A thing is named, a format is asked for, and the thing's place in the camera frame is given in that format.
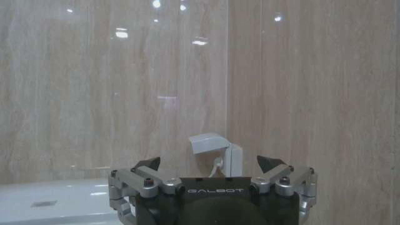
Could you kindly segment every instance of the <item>white object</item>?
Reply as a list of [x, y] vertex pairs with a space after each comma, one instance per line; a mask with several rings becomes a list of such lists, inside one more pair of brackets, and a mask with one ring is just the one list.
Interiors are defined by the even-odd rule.
[[212, 167], [210, 174], [208, 177], [213, 177], [217, 172], [217, 168], [221, 168], [221, 167], [222, 167], [222, 159], [221, 159], [221, 157], [217, 157], [213, 160], [213, 167]]
[[120, 225], [105, 179], [0, 185], [0, 225]]
[[216, 133], [201, 134], [189, 137], [193, 154], [212, 152], [216, 150], [224, 151], [221, 172], [226, 177], [238, 177], [242, 173], [242, 149], [232, 144], [224, 137]]

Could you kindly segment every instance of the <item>robotic hand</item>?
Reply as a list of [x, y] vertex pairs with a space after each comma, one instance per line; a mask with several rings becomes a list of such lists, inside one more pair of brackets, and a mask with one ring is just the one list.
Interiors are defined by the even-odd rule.
[[109, 175], [109, 206], [124, 225], [301, 225], [316, 204], [317, 174], [309, 167], [257, 157], [256, 178], [172, 178], [160, 158]]

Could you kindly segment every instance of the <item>wood grain wall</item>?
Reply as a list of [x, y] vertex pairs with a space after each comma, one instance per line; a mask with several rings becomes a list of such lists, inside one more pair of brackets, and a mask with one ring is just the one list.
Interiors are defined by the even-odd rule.
[[154, 156], [209, 174], [188, 137], [226, 130], [228, 2], [153, 2], [0, 0], [0, 183]]
[[400, 224], [400, 0], [396, 0], [396, 113], [394, 113], [394, 166], [393, 176], [393, 224]]
[[228, 138], [246, 175], [316, 168], [310, 225], [398, 224], [397, 22], [394, 0], [229, 1]]

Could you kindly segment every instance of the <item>hex bolt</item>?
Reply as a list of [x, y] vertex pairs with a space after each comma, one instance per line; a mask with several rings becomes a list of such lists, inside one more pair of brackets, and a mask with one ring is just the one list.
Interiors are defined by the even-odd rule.
[[117, 174], [117, 170], [110, 171], [110, 176], [114, 177], [114, 175]]
[[149, 188], [149, 187], [152, 187], [153, 185], [154, 185], [154, 180], [153, 180], [152, 178], [144, 179], [144, 184], [142, 184], [142, 186], [144, 186], [145, 188]]
[[280, 184], [289, 185], [290, 184], [290, 179], [288, 177], [281, 177]]
[[258, 184], [266, 182], [266, 180], [265, 180], [264, 178], [261, 178], [261, 177], [256, 177], [256, 178], [253, 179], [253, 181], [257, 182]]
[[178, 184], [178, 180], [176, 178], [169, 179], [168, 181], [165, 181], [165, 185], [166, 186], [176, 186]]

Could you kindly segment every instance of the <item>marble wall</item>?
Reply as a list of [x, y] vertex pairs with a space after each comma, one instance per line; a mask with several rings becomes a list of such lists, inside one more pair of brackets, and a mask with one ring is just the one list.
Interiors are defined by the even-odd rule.
[[394, 0], [229, 1], [228, 138], [246, 175], [257, 154], [316, 168], [309, 225], [398, 224], [397, 16]]
[[393, 224], [400, 224], [400, 0], [396, 0], [396, 114], [394, 114], [394, 166], [393, 176]]
[[226, 0], [0, 1], [0, 183], [104, 176], [225, 134]]

